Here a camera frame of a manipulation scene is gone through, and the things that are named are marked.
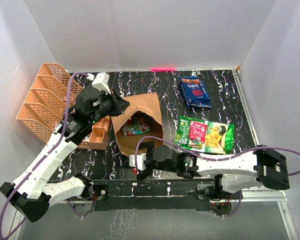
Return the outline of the brown paper bag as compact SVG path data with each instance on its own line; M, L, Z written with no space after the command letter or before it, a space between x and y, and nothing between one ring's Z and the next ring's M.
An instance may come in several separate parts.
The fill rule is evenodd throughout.
M129 103L124 114L111 118L116 144L126 157L133 155L144 136L163 138L163 122L156 92L123 98Z

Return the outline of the teal foxs candy bag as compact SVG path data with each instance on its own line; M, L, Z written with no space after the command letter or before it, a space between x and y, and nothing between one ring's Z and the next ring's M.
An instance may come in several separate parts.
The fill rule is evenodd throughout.
M152 127L147 117L139 116L129 119L121 131L123 136L136 136L151 132Z

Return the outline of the red snack packet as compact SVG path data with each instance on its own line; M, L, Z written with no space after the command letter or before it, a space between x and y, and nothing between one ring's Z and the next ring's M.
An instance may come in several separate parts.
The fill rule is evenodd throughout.
M200 121L191 120L189 127L189 138L191 140L204 142L207 132L207 125Z

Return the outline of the blue burts chips packet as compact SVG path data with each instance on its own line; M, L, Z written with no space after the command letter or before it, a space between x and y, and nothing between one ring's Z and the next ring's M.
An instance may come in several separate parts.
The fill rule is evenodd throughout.
M180 76L178 86L187 108L212 107L205 83L196 76Z

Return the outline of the green snack packet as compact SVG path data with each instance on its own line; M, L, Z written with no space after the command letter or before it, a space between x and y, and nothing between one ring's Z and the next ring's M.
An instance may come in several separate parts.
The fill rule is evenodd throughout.
M190 121L202 122L207 125L204 142L189 138ZM228 154L234 144L235 126L209 120L180 116L175 136L175 144L187 150L208 154Z

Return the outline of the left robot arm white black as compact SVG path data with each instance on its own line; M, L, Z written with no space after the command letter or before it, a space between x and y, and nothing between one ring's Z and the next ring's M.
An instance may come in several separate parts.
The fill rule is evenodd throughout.
M64 117L31 165L13 182L4 182L0 187L7 202L33 223L59 202L72 197L90 199L93 182L81 173L54 184L49 179L92 132L93 125L107 116L122 115L129 106L113 89L83 88L75 104L66 107Z

